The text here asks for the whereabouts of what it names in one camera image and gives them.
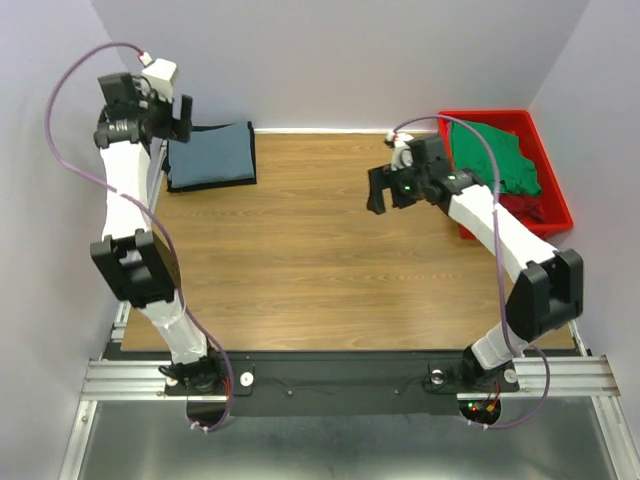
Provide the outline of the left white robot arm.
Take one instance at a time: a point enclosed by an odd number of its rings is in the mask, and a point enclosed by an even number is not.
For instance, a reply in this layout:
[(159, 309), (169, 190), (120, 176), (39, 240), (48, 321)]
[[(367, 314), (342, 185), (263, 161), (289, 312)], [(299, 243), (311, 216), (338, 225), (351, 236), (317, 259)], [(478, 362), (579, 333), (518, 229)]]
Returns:
[(106, 173), (107, 215), (90, 256), (117, 299), (144, 315), (164, 339), (171, 362), (161, 373), (191, 392), (222, 382), (216, 354), (190, 319), (181, 296), (177, 255), (157, 234), (147, 194), (153, 139), (186, 143), (193, 100), (173, 116), (172, 84), (149, 74), (116, 73), (98, 80), (105, 105), (94, 133)]

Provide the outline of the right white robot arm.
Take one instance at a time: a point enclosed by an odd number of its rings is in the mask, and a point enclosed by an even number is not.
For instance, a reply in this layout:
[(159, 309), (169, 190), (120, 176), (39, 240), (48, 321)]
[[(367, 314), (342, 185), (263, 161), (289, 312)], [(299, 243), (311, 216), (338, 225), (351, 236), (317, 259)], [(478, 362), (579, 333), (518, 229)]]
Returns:
[(499, 323), (463, 352), (463, 382), (490, 382), (524, 349), (582, 314), (584, 261), (533, 234), (471, 169), (453, 169), (440, 137), (389, 132), (385, 143), (392, 159), (368, 172), (368, 210), (385, 213), (385, 190), (398, 209), (419, 201), (440, 208), (494, 255), (498, 278), (513, 283)]

